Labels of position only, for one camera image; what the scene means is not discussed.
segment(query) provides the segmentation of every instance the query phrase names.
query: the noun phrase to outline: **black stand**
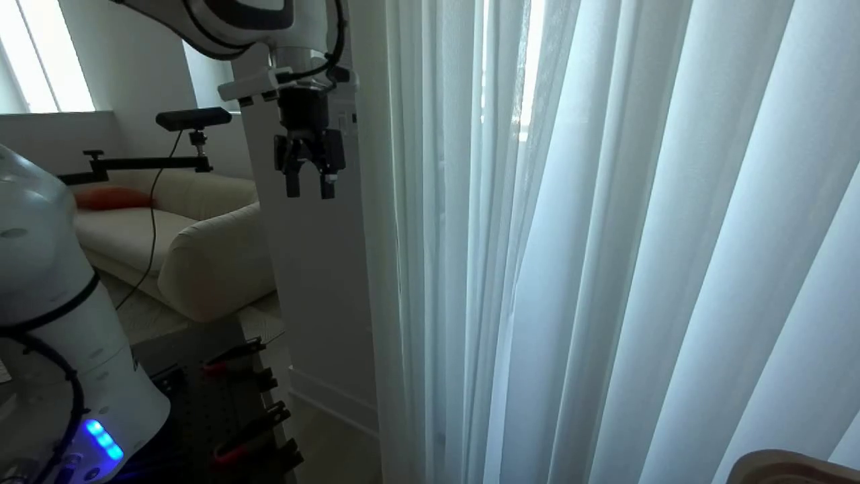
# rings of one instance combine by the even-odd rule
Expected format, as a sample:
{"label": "black stand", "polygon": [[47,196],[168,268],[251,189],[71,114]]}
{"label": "black stand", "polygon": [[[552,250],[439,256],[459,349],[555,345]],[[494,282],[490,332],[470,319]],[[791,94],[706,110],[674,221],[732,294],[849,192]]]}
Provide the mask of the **black stand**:
{"label": "black stand", "polygon": [[201,130],[192,133],[192,145],[196,155],[173,155],[173,159],[103,159],[106,151],[83,151],[90,155],[92,172],[67,172],[56,176],[67,186],[100,182],[107,180],[112,170],[194,170],[212,172],[209,159],[204,155],[206,134]]}

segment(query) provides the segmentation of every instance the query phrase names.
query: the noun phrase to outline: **white curtain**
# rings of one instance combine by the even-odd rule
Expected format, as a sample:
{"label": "white curtain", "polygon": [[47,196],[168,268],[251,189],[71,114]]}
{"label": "white curtain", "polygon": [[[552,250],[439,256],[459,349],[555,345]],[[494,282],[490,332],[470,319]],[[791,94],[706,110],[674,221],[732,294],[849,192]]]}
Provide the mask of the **white curtain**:
{"label": "white curtain", "polygon": [[860,467],[858,0],[353,3],[385,479]]}

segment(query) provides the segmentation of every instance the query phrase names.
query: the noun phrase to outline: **floor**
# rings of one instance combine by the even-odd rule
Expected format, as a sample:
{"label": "floor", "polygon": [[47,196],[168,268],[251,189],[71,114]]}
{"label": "floor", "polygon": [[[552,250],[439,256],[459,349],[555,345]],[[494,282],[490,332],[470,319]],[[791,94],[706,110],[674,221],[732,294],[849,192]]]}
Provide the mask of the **floor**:
{"label": "floor", "polygon": [[[127,294],[125,282],[107,279],[106,289],[119,301]],[[119,309],[130,341],[149,341],[174,332],[184,332],[194,322],[169,313],[158,301],[149,297],[134,297]],[[282,381],[287,375],[279,360],[286,352],[286,341],[279,338],[279,309],[278,301],[260,301],[254,309],[239,313],[244,334],[251,338],[263,338],[270,345],[270,354],[263,362]],[[291,396],[286,388],[278,388],[272,400],[286,400],[294,416],[286,423],[286,436],[298,442],[305,455],[305,466],[297,467],[297,477],[287,477],[286,484],[376,484],[383,481],[378,470],[378,446],[376,438],[314,410],[311,403]]]}

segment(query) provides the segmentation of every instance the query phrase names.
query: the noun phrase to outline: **window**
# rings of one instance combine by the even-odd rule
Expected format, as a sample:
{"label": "window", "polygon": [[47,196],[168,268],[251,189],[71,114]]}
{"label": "window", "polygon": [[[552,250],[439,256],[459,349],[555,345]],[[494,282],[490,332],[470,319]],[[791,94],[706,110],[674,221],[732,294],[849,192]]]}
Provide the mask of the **window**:
{"label": "window", "polygon": [[239,115],[241,114],[239,106],[236,102],[224,102],[220,94],[217,94],[217,87],[235,80],[231,61],[209,60],[209,56],[200,55],[188,44],[184,44],[184,51],[186,51],[186,61],[188,61],[188,76],[192,76],[192,90],[194,90],[196,107],[227,107],[235,115]]}
{"label": "window", "polygon": [[56,0],[0,0],[0,99],[9,114],[80,114],[95,110],[83,71]]}

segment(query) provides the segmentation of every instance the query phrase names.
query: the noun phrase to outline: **white robot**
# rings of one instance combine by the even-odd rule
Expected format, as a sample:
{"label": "white robot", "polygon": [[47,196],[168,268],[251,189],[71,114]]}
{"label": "white robot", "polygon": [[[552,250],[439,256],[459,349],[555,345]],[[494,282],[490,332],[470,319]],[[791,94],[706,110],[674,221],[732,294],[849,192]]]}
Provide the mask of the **white robot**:
{"label": "white robot", "polygon": [[[260,76],[220,94],[291,110],[279,165],[287,178],[314,165],[323,196],[334,196],[344,161],[325,127],[325,91],[344,76],[340,0],[115,3],[216,60],[270,47]],[[73,209],[55,176],[0,147],[0,484],[111,481],[169,416],[169,400],[133,360],[115,306],[76,240]]]}

